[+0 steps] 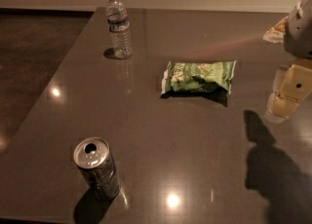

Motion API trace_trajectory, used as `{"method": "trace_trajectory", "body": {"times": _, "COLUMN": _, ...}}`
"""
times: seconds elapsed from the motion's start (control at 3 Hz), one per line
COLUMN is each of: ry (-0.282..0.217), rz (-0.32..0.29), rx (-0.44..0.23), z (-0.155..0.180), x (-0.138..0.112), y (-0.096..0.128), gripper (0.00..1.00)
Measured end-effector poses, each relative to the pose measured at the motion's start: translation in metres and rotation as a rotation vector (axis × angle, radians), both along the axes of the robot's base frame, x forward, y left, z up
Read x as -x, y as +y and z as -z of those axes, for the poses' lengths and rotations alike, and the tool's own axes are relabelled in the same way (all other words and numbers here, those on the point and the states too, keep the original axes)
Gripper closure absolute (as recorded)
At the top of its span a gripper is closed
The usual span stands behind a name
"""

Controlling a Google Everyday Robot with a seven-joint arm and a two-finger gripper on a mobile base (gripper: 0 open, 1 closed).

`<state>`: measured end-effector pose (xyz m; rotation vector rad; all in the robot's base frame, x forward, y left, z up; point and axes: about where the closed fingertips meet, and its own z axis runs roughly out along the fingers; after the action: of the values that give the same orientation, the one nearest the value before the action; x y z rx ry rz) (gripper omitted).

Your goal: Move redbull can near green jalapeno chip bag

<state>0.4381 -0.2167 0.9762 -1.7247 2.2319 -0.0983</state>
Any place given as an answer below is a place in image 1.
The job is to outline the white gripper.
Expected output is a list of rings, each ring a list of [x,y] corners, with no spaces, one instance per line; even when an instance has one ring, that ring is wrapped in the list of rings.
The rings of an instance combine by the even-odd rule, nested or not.
[[[293,56],[312,58],[312,0],[299,0],[288,17],[264,33],[263,40],[274,44],[284,42],[285,50]],[[297,59],[290,65],[280,66],[272,90],[265,118],[279,124],[312,94],[312,60]]]

